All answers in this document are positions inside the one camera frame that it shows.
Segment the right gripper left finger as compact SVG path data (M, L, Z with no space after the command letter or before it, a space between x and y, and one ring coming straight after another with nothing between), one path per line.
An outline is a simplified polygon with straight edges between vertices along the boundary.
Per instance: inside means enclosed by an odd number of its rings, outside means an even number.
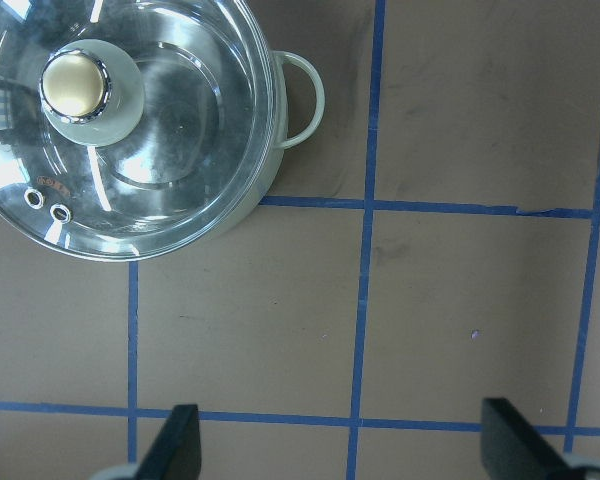
M198 479L202 449L198 406L176 405L149 451L135 479Z

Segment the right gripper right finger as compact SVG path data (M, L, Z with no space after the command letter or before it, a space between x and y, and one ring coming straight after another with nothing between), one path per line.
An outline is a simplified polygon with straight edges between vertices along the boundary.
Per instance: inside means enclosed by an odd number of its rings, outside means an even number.
M480 456L490 479L580 478L505 398L482 400Z

